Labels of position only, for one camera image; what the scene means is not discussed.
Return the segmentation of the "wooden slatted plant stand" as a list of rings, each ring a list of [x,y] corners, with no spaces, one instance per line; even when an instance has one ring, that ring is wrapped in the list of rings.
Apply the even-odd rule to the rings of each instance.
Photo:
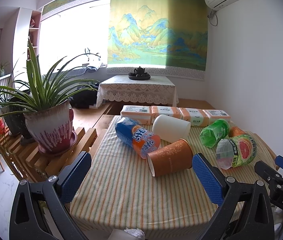
[[[97,130],[85,131],[79,127],[75,131],[75,142],[69,149],[56,153],[45,153],[37,142],[21,145],[21,136],[12,137],[9,129],[0,137],[0,154],[18,180],[44,181],[51,175],[58,175],[67,165],[71,165],[79,154],[88,152],[97,139]]]

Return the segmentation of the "green spider plant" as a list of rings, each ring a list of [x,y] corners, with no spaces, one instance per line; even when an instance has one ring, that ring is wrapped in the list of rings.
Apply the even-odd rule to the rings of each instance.
[[[97,80],[82,79],[79,75],[70,76],[70,72],[77,69],[77,67],[67,69],[67,66],[81,56],[95,56],[99,58],[100,55],[98,53],[91,53],[87,49],[83,54],[79,54],[65,62],[56,71],[58,65],[64,60],[64,58],[61,58],[50,67],[46,75],[42,75],[39,55],[35,54],[30,41],[28,41],[28,51],[30,53],[30,57],[26,62],[28,81],[14,79],[11,86],[0,86],[3,89],[3,94],[9,95],[9,99],[15,96],[22,101],[21,106],[24,108],[24,111],[18,111],[19,113],[44,111],[63,103],[74,94],[84,90],[93,90],[89,82],[97,82]],[[8,100],[0,103],[0,109],[11,104]],[[0,114],[0,118],[9,114]]]

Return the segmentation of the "green tea cup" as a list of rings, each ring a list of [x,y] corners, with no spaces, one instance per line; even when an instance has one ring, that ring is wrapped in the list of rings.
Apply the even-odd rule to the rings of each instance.
[[[221,139],[226,138],[229,134],[229,131],[229,122],[224,119],[218,119],[211,125],[202,129],[201,133],[199,134],[199,139],[203,146],[212,148]]]

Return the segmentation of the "dark flower pot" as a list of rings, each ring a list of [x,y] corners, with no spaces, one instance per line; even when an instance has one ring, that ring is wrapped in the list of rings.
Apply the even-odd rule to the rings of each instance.
[[[33,137],[29,133],[25,117],[23,113],[18,111],[24,111],[24,108],[21,106],[21,100],[15,96],[12,96],[8,102],[11,102],[10,105],[4,106],[1,108],[2,114],[10,113],[4,117],[4,120],[10,129],[10,133],[13,137],[21,135],[21,145],[27,145],[34,142]]]

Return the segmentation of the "striped table cloth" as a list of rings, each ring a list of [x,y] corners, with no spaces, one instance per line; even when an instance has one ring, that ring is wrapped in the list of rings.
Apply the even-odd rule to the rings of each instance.
[[[147,239],[196,238],[217,210],[192,169],[153,177],[116,135],[115,116],[70,212],[86,232],[141,229]]]

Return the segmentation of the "white wall shelf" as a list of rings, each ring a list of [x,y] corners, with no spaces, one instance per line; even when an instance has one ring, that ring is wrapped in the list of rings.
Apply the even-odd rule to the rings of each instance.
[[[13,74],[14,78],[28,81],[26,62],[30,57],[28,41],[31,42],[35,54],[39,54],[39,34],[42,12],[20,8],[13,38]]]

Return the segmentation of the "black teapot set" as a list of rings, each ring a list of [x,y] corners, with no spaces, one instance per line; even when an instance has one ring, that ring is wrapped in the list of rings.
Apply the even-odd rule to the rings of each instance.
[[[150,74],[145,71],[145,68],[138,67],[134,69],[134,72],[129,73],[129,79],[135,81],[144,81],[151,78]]]

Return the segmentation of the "lace covered low table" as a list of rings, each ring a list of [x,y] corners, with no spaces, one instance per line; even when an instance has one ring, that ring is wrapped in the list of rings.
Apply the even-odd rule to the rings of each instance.
[[[116,102],[169,105],[179,103],[177,88],[166,76],[152,76],[149,80],[130,80],[127,75],[115,75],[99,84],[96,107],[104,100]]]

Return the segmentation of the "tissue pack far right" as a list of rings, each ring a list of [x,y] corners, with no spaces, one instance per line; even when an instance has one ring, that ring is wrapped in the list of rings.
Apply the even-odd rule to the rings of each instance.
[[[223,119],[227,122],[231,121],[231,116],[223,110],[219,109],[204,109],[203,112],[209,118],[209,124],[213,124],[216,120]]]

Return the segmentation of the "black bag on platform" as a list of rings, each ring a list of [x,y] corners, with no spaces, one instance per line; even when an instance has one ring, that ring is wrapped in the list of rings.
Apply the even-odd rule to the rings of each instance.
[[[72,108],[89,109],[97,103],[97,94],[99,88],[99,81],[89,82],[93,90],[84,90],[70,97],[70,104]]]

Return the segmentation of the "landscape painting curtain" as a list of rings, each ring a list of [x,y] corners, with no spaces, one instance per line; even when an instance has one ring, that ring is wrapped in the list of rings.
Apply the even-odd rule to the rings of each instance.
[[[108,68],[204,80],[207,12],[204,0],[110,0]]]

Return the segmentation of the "blue orange Arctic Ocean cup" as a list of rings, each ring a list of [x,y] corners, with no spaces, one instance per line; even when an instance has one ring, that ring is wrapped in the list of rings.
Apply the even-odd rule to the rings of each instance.
[[[161,141],[159,135],[140,126],[131,118],[122,117],[115,124],[115,130],[117,137],[130,146],[142,159],[146,159],[148,153],[159,149]]]

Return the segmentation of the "red white flower pot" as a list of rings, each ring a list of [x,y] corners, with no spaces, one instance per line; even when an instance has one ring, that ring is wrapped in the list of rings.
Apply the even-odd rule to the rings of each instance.
[[[75,140],[73,132],[74,112],[65,100],[44,111],[24,113],[26,127],[39,145],[42,154],[60,154]]]

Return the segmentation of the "tissue pack far left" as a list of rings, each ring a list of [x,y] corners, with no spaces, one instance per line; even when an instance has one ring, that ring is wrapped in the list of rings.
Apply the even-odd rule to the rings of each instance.
[[[124,105],[120,111],[120,116],[131,118],[141,125],[151,124],[150,106]]]

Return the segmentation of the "orange paper cup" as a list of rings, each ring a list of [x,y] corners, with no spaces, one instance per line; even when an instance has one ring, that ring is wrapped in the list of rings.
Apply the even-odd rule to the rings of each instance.
[[[192,168],[193,152],[185,139],[179,139],[147,155],[153,177],[160,177]]]

